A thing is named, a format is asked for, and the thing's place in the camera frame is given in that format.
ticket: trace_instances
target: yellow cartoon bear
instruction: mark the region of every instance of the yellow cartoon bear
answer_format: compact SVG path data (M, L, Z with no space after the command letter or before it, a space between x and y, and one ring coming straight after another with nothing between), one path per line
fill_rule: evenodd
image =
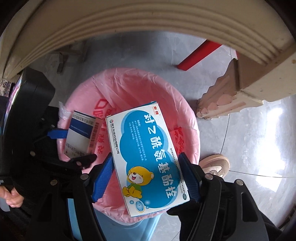
M124 196L142 198L141 186L145 186L150 183L154 178L153 172L150 172L145 167L133 167L129 170L127 180L131 183L128 187L122 188Z

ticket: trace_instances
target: medicine box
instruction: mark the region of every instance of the medicine box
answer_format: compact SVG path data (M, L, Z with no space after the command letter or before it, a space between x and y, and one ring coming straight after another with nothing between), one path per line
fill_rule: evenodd
M117 177L130 216L189 201L158 103L108 116L106 122Z
M103 122L100 118L74 111L64 153L70 158L94 153Z

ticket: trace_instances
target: blue cloud graphic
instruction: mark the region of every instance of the blue cloud graphic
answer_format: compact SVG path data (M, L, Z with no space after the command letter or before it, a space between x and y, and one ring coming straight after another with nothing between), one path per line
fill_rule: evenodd
M140 200L145 204L149 203L150 208L164 207L172 203L178 194L166 190L170 187L175 187L173 191L178 191L180 172L173 162L170 150L168 150L168 140L164 131L157 125L152 116L150 118L145 118L145 116L149 117L149 113L136 110L129 112L124 117L121 125L120 152L127 162L127 174L135 166L145 167L154 174L154 178L148 185L141 186L142 198ZM159 141L157 145L151 142L151 138L152 140L157 139ZM158 159L158 161L156 161L155 157L156 151L158 155L161 154L162 158ZM159 169L159 164L161 163L167 163L169 167L163 173L161 166ZM172 176L169 182L165 181L167 185L164 185L162 179L165 175Z

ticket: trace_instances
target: plastic bag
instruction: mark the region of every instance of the plastic bag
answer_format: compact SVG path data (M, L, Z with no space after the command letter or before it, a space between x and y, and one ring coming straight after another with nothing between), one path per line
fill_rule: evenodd
M80 84L68 99L61 113L77 110L105 119L106 116L151 101L159 103L177 154L185 152L192 163L198 164L200 138L195 114L184 97L171 84L153 73L126 68L105 70ZM61 115L58 127L67 129L69 125L70 115ZM98 134L95 151L98 158L90 168L83 171L84 173L89 173L94 165L102 163L110 152L106 128L106 123L104 123ZM60 160L69 161L64 154L65 139L57 140L57 146ZM138 217L129 216L116 172L111 176L103 197L94 204L94 207L124 223L135 223L164 212Z
M69 120L72 117L73 112L68 111L61 101L59 101L59 118Z

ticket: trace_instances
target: sneaker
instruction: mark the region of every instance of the sneaker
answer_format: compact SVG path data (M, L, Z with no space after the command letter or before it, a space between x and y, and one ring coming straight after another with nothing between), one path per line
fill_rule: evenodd
M210 173L219 177L225 177L230 168L229 160L221 154L208 156L201 160L198 165L204 173Z

